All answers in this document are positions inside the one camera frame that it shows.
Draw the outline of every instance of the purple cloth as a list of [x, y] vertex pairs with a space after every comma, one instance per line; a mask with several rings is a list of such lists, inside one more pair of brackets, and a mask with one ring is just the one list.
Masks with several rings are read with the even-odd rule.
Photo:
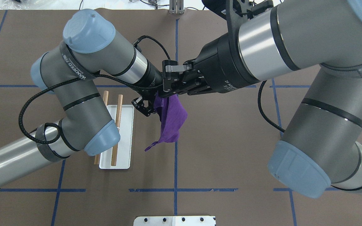
[[178, 96], [173, 95], [168, 98], [161, 98], [156, 95], [153, 107], [157, 111], [161, 122], [161, 132], [158, 141], [152, 143], [145, 149], [145, 152], [158, 143], [176, 142], [180, 137], [179, 129], [187, 119], [187, 111], [181, 105]]

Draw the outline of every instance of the black cable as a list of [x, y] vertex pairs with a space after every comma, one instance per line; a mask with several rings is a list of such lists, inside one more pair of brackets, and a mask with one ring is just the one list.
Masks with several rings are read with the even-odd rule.
[[261, 113], [261, 116], [270, 124], [272, 125], [273, 127], [275, 127], [276, 129], [280, 130], [281, 132], [284, 133], [284, 129], [281, 128], [280, 126], [278, 126], [276, 123], [272, 122], [272, 120], [270, 120], [266, 115], [265, 113], [263, 112], [263, 109], [262, 109], [262, 104], [261, 104], [261, 96], [262, 96], [262, 90], [263, 90], [263, 87], [265, 86], [265, 83], [267, 82], [266, 81], [263, 81], [261, 83], [261, 86], [259, 87], [259, 91], [258, 91], [258, 109], [259, 109], [259, 112]]
[[47, 88], [47, 89], [41, 91], [40, 93], [37, 93], [36, 95], [32, 96], [32, 97], [24, 104], [24, 106], [22, 107], [22, 109], [21, 109], [21, 111], [20, 111], [20, 113], [19, 113], [19, 129], [20, 129], [20, 131], [21, 131], [27, 138], [29, 138], [30, 140], [33, 140], [33, 141], [36, 142], [36, 143], [50, 144], [50, 143], [54, 143], [55, 141], [57, 141], [57, 140], [59, 139], [59, 137], [61, 137], [61, 132], [60, 132], [61, 130], [60, 130], [60, 127], [59, 127], [57, 124], [49, 123], [49, 125], [48, 125], [49, 127], [54, 127], [54, 128], [57, 129], [57, 136], [56, 136], [54, 139], [52, 139], [52, 140], [47, 140], [47, 141], [46, 141], [46, 140], [39, 140], [39, 139], [33, 137], [32, 135], [30, 135], [30, 133], [28, 133], [28, 132], [26, 131], [25, 126], [23, 125], [23, 116], [24, 116], [24, 114], [25, 114], [25, 111], [26, 111], [27, 107], [29, 107], [30, 103], [32, 103], [33, 100], [35, 100], [37, 97], [39, 97], [39, 96], [41, 96], [41, 95], [43, 95], [43, 94], [45, 94], [45, 93], [47, 93], [47, 92], [49, 92], [49, 91], [51, 91], [51, 90], [53, 90], [53, 89], [56, 89], [56, 88], [58, 88], [58, 87], [61, 87], [61, 86], [64, 86], [64, 85], [67, 85], [67, 84], [70, 84], [70, 83], [74, 83], [74, 82], [79, 81], [79, 80], [80, 80], [80, 78], [74, 78], [74, 79], [68, 80], [68, 81], [63, 82], [63, 83], [58, 83], [58, 84], [56, 84], [56, 85], [54, 85], [54, 86], [51, 86], [50, 88]]
[[116, 82], [119, 82], [119, 83], [122, 83], [124, 84], [125, 86], [128, 86], [130, 88], [134, 88], [134, 89], [144, 89], [144, 90], [152, 90], [152, 89], [157, 89], [159, 88], [160, 86], [162, 85], [158, 85], [158, 86], [154, 86], [154, 87], [141, 87], [141, 86], [134, 86], [132, 85], [131, 83], [127, 83], [127, 82], [124, 82], [122, 80], [119, 80], [117, 79], [116, 77], [114, 76], [110, 76], [110, 75], [106, 75], [106, 74], [97, 74], [95, 75], [96, 77], [102, 77], [102, 78], [108, 78], [108, 79], [111, 79], [111, 80], [114, 80]]
[[142, 0], [139, 0], [139, 1], [145, 3], [146, 5], [149, 5], [149, 6], [155, 6], [154, 4], [150, 4], [150, 3], [144, 2]]
[[170, 55], [167, 53], [167, 50], [165, 49], [165, 47], [156, 39], [154, 39], [153, 37], [151, 36], [148, 36], [148, 35], [142, 35], [141, 37], [139, 37], [135, 42], [134, 42], [134, 46], [136, 47], [138, 45], [138, 43], [140, 43], [142, 40], [144, 39], [150, 39], [152, 41], [154, 41], [155, 43], [157, 43], [157, 45], [159, 45], [161, 47], [161, 49], [164, 51], [164, 53], [166, 54], [167, 56], [167, 59], [171, 60], [170, 58]]
[[80, 2], [80, 5], [79, 5], [79, 10], [80, 10], [80, 7], [82, 6], [82, 3], [83, 3], [83, 0]]

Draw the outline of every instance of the white metal plate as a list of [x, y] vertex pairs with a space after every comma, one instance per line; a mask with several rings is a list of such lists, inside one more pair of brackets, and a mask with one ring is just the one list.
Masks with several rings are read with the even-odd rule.
[[[108, 105], [107, 110], [115, 120], [117, 106]], [[112, 148], [100, 155], [100, 169], [129, 169], [131, 166], [132, 129], [134, 127], [134, 106], [123, 105], [121, 111], [121, 123], [119, 134], [121, 139], [118, 143], [117, 165], [111, 166]]]
[[216, 217], [215, 216], [137, 217], [134, 220], [134, 226], [216, 226]]

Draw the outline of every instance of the velcro strap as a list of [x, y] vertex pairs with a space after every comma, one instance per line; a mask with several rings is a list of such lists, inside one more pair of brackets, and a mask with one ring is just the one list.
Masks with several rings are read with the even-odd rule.
[[59, 44], [59, 50], [61, 52], [62, 59], [77, 77], [84, 81], [90, 81], [96, 78], [96, 76], [86, 70], [86, 68], [84, 68], [78, 60], [76, 60], [72, 54], [72, 50], [65, 44], [64, 41]]
[[[36, 130], [37, 139], [46, 141], [46, 128], [48, 124], [49, 123], [45, 123], [37, 128]], [[69, 157], [69, 156], [66, 157], [60, 156], [58, 153], [55, 152], [55, 150], [52, 150], [48, 144], [37, 143], [36, 145], [41, 155], [50, 162], [57, 163]]]

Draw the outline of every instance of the wooden stick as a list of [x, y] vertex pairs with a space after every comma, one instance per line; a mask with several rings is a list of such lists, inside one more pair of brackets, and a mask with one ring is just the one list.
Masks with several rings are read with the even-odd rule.
[[[119, 124], [121, 123], [121, 110], [122, 110], [122, 94], [118, 95], [118, 104], [117, 104], [117, 115], [115, 116], [115, 125], [119, 131]], [[118, 153], [118, 144], [112, 147], [112, 156], [111, 156], [111, 166], [117, 165], [117, 153]]]
[[[108, 104], [108, 91], [104, 91], [103, 94], [103, 102], [107, 106]], [[95, 165], [98, 165], [100, 163], [100, 154], [95, 155]]]

